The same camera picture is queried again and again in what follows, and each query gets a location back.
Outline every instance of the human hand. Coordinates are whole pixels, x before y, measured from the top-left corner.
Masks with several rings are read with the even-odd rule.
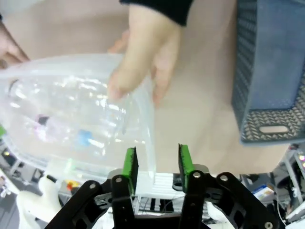
[[[28,61],[29,58],[14,41],[3,22],[0,21],[0,59],[8,65]]]
[[[108,50],[115,53],[127,46],[122,62],[111,75],[109,97],[117,100],[133,91],[151,70],[153,101],[158,105],[169,87],[180,39],[180,25],[152,9],[130,5],[129,30]]]

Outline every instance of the black sleeve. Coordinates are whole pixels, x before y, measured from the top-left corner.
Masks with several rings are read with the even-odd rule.
[[[164,14],[174,22],[185,26],[193,0],[120,0],[120,3],[138,4]]]

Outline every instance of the wire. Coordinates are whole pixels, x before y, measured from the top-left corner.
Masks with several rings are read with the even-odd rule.
[[[176,199],[181,199],[181,198],[184,198],[184,196],[171,199],[171,201],[168,202],[167,204],[165,204],[165,206],[163,207],[163,212],[162,212],[162,213],[166,213],[166,207],[167,207],[170,203],[172,203],[172,202],[173,202],[174,200],[176,200]]]
[[[148,215],[148,214],[147,214],[147,211],[145,210],[148,201],[149,201],[149,198],[147,198],[146,203],[144,204],[144,208],[143,208],[143,210],[142,210],[142,212],[143,212],[143,213],[145,212],[146,215]]]
[[[136,196],[135,197],[136,199],[137,199],[137,201],[139,202],[139,206],[141,207],[141,202],[139,201],[139,198]]]
[[[282,219],[281,217],[281,213],[280,213],[280,207],[279,207],[279,198],[278,198],[278,190],[277,188],[275,188],[276,190],[276,208],[277,208],[277,213],[278,213],[278,216],[280,218],[280,220],[284,223],[285,227],[287,227],[286,223],[284,222],[284,220]]]
[[[136,198],[136,199],[137,199],[137,201],[139,202],[140,208],[141,208],[141,209],[143,209],[143,210],[142,210],[142,212],[144,212],[144,210],[145,210],[145,208],[146,208],[146,204],[147,204],[147,202],[148,202],[149,198],[147,198],[147,201],[146,201],[146,203],[145,203],[144,208],[143,208],[143,206],[142,206],[142,204],[141,204],[141,202],[140,202],[139,198],[138,198],[137,196],[136,196],[135,198]]]

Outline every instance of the woven plastic basket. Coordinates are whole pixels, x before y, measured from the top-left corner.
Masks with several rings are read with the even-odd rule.
[[[305,141],[305,1],[238,1],[232,105],[242,144]]]

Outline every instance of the basket handle hole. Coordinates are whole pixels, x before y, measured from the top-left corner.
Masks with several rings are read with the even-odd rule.
[[[259,128],[265,134],[271,133],[287,133],[289,132],[288,128],[284,125],[269,125],[269,126],[261,126]]]

